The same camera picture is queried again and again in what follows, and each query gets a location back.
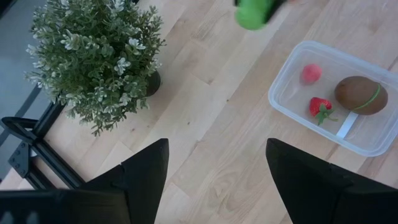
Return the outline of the pink toy fruit ball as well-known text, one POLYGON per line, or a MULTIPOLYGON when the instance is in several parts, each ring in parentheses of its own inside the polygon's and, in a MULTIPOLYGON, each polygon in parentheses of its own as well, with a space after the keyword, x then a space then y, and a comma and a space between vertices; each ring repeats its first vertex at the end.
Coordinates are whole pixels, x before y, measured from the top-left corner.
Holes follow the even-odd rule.
POLYGON ((305 84, 317 82, 322 75, 322 68, 317 64, 308 64, 302 70, 302 80, 305 84))

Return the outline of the artificial plant in black pot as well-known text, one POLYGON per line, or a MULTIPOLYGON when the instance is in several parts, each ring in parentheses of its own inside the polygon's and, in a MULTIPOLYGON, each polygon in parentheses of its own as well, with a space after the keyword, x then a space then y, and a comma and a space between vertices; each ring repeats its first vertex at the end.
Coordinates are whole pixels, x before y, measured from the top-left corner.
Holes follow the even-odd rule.
POLYGON ((27 79, 95 136, 148 106, 160 87, 163 20, 138 0, 47 0, 33 14, 27 79))

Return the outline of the black metal table frame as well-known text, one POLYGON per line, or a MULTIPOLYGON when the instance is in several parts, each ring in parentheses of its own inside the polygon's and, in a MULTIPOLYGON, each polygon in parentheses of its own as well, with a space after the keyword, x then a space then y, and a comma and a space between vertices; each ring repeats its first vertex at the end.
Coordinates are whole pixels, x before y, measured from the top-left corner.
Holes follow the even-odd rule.
POLYGON ((56 186, 34 164, 35 157, 49 166, 67 187, 77 189, 85 183, 44 139, 63 109, 63 105, 51 103, 40 119, 8 116, 0 120, 0 126, 22 141, 8 163, 36 190, 50 190, 56 186))

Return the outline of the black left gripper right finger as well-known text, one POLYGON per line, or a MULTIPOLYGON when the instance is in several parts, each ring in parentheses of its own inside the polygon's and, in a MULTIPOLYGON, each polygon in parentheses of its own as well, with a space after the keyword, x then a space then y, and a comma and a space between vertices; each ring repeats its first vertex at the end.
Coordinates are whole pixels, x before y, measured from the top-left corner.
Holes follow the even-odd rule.
POLYGON ((398 224, 398 189, 276 138, 266 159, 293 224, 398 224))

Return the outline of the red toy strawberry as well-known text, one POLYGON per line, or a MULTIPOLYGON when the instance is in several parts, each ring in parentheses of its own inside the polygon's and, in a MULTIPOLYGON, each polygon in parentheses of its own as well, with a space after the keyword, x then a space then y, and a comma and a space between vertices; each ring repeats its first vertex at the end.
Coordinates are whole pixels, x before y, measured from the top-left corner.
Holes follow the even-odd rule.
POLYGON ((317 125, 321 125, 325 119, 331 121, 338 121, 337 118, 332 118, 330 115, 334 112, 332 103, 329 100, 313 97, 309 104, 310 114, 317 119, 317 125))

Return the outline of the green toy fruit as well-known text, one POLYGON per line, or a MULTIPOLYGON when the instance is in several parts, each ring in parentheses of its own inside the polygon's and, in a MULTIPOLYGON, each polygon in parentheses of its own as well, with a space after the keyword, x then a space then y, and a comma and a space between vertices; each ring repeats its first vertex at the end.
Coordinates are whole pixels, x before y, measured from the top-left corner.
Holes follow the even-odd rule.
POLYGON ((237 23, 248 30, 258 30, 267 24, 269 0, 234 0, 237 23))

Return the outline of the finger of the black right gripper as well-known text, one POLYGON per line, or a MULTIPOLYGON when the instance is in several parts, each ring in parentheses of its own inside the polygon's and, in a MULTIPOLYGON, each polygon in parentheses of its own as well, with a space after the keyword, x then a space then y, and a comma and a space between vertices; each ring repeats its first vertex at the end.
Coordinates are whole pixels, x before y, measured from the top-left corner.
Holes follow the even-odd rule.
POLYGON ((269 0, 269 8, 266 14, 266 20, 269 21, 272 19, 274 14, 278 11, 278 9, 286 2, 287 0, 269 0))

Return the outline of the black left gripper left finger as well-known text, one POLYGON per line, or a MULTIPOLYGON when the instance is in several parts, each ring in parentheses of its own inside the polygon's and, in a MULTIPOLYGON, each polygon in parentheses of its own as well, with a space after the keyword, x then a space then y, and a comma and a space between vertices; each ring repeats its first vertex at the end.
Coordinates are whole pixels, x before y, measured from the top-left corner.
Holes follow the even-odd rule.
POLYGON ((122 191, 132 224, 154 224, 169 164, 169 140, 162 138, 81 186, 122 191))

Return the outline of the brown toy kiwi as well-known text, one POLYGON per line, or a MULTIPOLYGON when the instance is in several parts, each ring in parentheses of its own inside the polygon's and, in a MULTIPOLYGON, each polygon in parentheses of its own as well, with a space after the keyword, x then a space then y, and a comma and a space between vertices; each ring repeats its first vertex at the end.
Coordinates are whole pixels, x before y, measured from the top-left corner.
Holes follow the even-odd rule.
POLYGON ((361 76, 342 79, 334 90, 337 102, 360 115, 372 115, 383 110, 388 102, 386 89, 378 82, 361 76))

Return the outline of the clear plastic tupperware container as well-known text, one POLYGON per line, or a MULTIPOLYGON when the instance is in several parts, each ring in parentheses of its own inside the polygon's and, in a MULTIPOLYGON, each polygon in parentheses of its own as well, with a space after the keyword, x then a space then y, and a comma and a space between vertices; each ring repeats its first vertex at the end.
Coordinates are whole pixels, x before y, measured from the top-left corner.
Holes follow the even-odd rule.
POLYGON ((303 41, 291 52, 268 92, 270 104, 296 122, 362 156, 385 153, 398 139, 398 75, 360 58, 315 41, 303 41), (322 68, 320 79, 312 84, 302 80, 308 64, 322 68), (334 97, 342 79, 361 76, 380 83, 388 93, 386 107, 374 115, 358 115, 344 109, 334 97), (334 108, 332 118, 317 125, 309 112, 313 97, 328 99, 334 108))

